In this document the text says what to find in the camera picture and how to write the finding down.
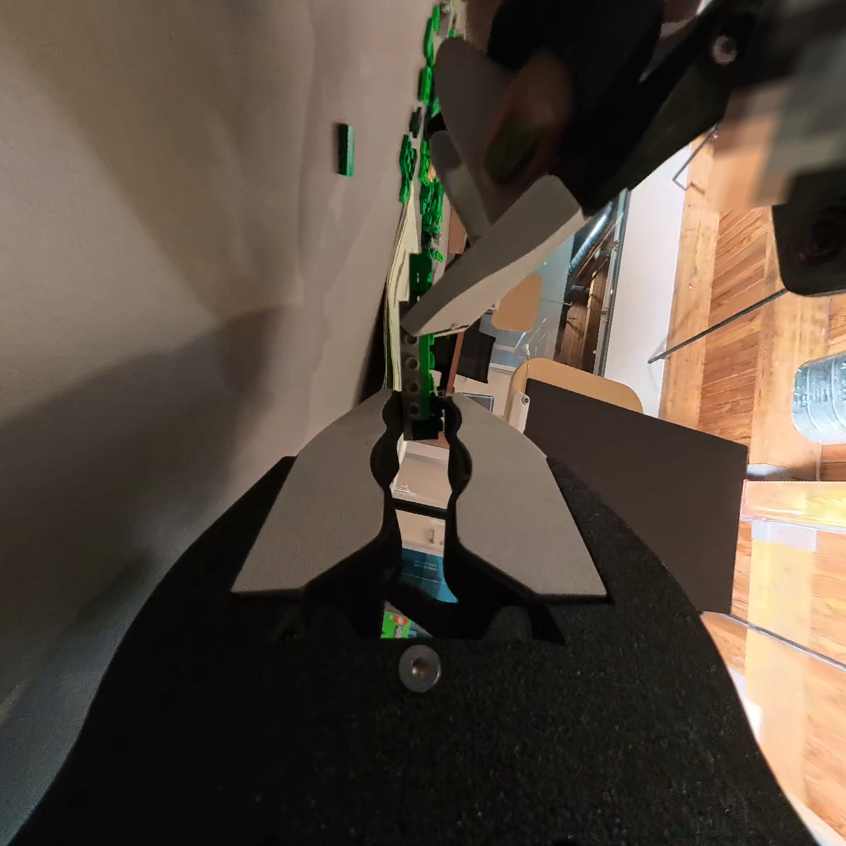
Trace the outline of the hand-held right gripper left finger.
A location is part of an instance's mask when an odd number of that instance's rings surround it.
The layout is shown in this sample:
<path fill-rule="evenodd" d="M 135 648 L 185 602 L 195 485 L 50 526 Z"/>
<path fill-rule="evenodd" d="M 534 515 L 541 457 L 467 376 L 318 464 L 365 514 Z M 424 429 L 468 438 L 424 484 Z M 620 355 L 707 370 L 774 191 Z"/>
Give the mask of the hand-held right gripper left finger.
<path fill-rule="evenodd" d="M 233 583 L 236 595 L 299 594 L 382 528 L 371 467 L 396 392 L 382 389 L 315 435 L 296 456 Z"/>

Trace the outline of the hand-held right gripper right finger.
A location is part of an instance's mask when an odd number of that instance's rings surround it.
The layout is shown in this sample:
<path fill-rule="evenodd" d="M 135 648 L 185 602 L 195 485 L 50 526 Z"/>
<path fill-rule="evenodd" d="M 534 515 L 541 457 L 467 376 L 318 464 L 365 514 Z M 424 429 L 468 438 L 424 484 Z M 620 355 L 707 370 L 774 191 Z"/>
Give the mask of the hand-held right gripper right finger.
<path fill-rule="evenodd" d="M 467 396 L 451 396 L 444 416 L 458 551 L 527 598 L 605 599 L 544 453 Z"/>

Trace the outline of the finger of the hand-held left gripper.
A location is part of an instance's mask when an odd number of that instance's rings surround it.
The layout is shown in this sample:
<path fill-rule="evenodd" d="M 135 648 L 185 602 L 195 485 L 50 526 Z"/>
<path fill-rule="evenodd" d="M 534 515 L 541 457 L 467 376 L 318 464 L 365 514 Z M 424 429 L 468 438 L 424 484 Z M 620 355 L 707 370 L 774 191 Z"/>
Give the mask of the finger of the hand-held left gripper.
<path fill-rule="evenodd" d="M 412 336 L 463 332 L 586 222 L 555 175 L 539 178 L 401 319 Z"/>
<path fill-rule="evenodd" d="M 430 153 L 450 206 L 471 244 L 485 239 L 518 245 L 519 226 L 510 209 L 519 196 L 494 184 L 483 166 L 488 121 L 513 73 L 452 37 L 438 48 L 433 79 L 445 129 L 431 136 Z"/>

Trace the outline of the black and green brick assembly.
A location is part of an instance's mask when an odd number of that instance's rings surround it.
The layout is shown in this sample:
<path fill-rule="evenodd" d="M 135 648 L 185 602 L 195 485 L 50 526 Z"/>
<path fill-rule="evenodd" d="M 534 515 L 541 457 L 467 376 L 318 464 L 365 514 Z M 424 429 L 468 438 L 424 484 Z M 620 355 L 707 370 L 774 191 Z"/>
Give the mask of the black and green brick assembly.
<path fill-rule="evenodd" d="M 401 281 L 398 316 L 403 321 L 410 308 L 427 293 L 434 281 L 433 262 L 426 253 L 409 253 Z M 399 392 L 401 393 L 404 438 L 407 441 L 437 441 L 443 429 L 442 402 L 435 376 L 435 336 L 416 335 L 402 323 L 398 329 Z"/>

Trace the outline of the wooden chair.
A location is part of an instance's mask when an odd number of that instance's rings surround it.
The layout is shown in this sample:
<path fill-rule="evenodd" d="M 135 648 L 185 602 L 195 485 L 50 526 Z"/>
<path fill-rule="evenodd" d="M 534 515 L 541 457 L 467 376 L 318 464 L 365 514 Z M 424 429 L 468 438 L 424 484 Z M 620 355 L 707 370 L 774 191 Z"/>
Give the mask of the wooden chair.
<path fill-rule="evenodd" d="M 569 390 L 608 404 L 643 412 L 640 398 L 630 387 L 587 371 L 556 362 L 534 358 L 525 361 L 511 377 L 505 400 L 503 418 L 523 431 L 530 400 L 526 393 L 529 380 Z"/>
<path fill-rule="evenodd" d="M 532 272 L 508 292 L 492 315 L 492 326 L 502 332 L 531 331 L 536 324 L 542 299 L 543 279 Z"/>

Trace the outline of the pile of green bricks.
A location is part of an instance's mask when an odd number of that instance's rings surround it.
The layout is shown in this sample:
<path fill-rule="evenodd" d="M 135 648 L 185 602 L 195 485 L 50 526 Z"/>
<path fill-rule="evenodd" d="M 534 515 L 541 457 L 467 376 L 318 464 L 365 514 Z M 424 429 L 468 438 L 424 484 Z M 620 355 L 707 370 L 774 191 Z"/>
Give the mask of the pile of green bricks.
<path fill-rule="evenodd" d="M 416 209 L 421 252 L 436 266 L 444 262 L 441 246 L 445 193 L 430 151 L 430 135 L 438 129 L 440 98 L 435 84 L 435 58 L 441 43 L 458 35 L 456 4 L 436 2 L 421 38 L 422 65 L 416 82 L 416 104 L 398 155 L 399 201 L 406 211 Z"/>

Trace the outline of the black monitor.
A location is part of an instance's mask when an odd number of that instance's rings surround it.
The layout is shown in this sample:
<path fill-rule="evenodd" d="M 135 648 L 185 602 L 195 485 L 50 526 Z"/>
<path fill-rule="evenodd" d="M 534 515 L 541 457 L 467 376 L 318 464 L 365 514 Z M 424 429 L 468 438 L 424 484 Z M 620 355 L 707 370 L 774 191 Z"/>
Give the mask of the black monitor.
<path fill-rule="evenodd" d="M 474 382 L 488 383 L 495 336 L 471 326 L 463 334 L 456 375 Z"/>

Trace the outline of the white instruction booklet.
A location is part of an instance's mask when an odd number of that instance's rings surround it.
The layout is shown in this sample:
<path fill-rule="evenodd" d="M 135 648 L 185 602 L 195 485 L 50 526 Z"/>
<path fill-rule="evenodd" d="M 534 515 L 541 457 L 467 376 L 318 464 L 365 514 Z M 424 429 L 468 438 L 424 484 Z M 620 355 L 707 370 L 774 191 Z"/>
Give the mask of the white instruction booklet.
<path fill-rule="evenodd" d="M 408 201 L 404 204 L 397 225 L 393 257 L 386 275 L 386 289 L 383 298 L 383 341 L 385 354 L 385 377 L 383 386 L 398 391 L 401 386 L 400 316 L 399 305 L 408 301 L 409 259 L 421 251 L 421 222 L 419 199 L 415 185 L 412 185 Z"/>

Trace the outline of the black partition panel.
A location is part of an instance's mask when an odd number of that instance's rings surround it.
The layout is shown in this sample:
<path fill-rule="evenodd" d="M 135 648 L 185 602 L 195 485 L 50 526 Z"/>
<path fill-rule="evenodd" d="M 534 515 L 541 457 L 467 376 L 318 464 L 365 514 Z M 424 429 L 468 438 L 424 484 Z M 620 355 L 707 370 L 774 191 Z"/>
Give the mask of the black partition panel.
<path fill-rule="evenodd" d="M 524 434 L 661 559 L 701 612 L 730 614 L 745 445 L 529 378 Z"/>

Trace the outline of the green printed box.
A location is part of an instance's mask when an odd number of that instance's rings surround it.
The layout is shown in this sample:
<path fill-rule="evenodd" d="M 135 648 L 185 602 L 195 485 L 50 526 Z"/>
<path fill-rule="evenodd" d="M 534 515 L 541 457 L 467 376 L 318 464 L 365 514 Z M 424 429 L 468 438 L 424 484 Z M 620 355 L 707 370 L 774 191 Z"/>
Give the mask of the green printed box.
<path fill-rule="evenodd" d="M 430 639 L 430 633 L 401 613 L 389 602 L 384 603 L 382 631 L 383 640 L 424 640 Z"/>

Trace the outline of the silver ventilation duct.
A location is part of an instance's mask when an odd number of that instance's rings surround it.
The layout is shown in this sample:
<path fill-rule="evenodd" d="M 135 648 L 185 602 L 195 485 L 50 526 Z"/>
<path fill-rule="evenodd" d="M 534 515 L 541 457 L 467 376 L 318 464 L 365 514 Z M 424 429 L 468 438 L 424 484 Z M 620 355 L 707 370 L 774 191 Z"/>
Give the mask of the silver ventilation duct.
<path fill-rule="evenodd" d="M 845 353 L 807 361 L 794 379 L 794 428 L 821 446 L 845 443 Z"/>

